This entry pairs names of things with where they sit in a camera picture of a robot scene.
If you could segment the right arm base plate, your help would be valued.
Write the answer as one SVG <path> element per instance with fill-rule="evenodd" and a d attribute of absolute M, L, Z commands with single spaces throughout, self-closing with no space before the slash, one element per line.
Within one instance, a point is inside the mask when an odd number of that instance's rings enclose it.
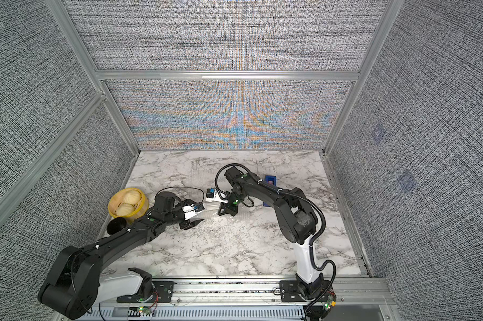
<path fill-rule="evenodd" d="M 320 288 L 315 290 L 302 282 L 291 280 L 281 280 L 278 288 L 282 302 L 311 302 L 320 293 Z"/>

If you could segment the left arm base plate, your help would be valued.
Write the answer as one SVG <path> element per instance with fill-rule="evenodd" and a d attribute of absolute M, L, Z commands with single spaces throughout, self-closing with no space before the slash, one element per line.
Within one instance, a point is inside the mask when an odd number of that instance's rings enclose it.
<path fill-rule="evenodd" d="M 170 303 L 174 293 L 175 283 L 172 281 L 153 281 L 152 286 L 143 284 L 141 290 L 135 294 L 121 296 L 117 303 Z"/>

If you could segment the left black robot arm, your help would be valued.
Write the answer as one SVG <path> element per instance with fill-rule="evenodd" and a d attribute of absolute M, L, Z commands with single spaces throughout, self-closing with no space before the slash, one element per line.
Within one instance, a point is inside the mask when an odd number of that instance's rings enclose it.
<path fill-rule="evenodd" d="M 204 209 L 203 202 L 182 200 L 168 191 L 158 193 L 154 205 L 129 226 L 90 245 L 64 248 L 42 283 L 38 301 L 75 320 L 111 298 L 152 300 L 155 290 L 148 272 L 131 267 L 121 277 L 109 280 L 101 276 L 103 270 L 129 251 L 158 238 L 168 226 L 178 224 L 185 230 L 195 227 L 198 223 L 190 219 Z"/>

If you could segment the clear bubble wrap sheet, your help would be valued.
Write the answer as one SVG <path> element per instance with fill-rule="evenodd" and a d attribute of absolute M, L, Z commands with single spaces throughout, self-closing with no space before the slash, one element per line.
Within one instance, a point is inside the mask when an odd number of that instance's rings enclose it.
<path fill-rule="evenodd" d="M 224 171 L 224 176 L 232 187 L 231 191 L 222 191 L 217 184 L 220 174 Z M 284 195 L 276 185 L 277 178 L 275 176 L 267 175 L 264 179 L 261 179 L 239 163 L 231 163 L 222 167 L 217 172 L 214 183 L 215 187 L 208 189 L 203 194 L 205 201 L 220 202 L 220 208 L 217 212 L 219 216 L 225 214 L 236 216 L 240 204 L 253 207 L 253 198 L 260 199 L 268 207 L 273 207 L 276 199 Z"/>

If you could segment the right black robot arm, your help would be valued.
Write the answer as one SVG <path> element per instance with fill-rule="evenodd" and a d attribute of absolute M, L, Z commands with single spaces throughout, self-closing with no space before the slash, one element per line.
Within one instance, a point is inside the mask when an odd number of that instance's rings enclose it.
<path fill-rule="evenodd" d="M 253 198 L 273 208 L 281 233 L 293 245 L 298 293 L 307 302 L 317 302 L 330 291 L 337 267 L 331 259 L 319 265 L 315 252 L 315 242 L 326 229 L 326 219 L 301 189 L 271 185 L 239 163 L 222 167 L 214 185 L 223 200 L 219 216 L 235 217 L 238 207 Z"/>

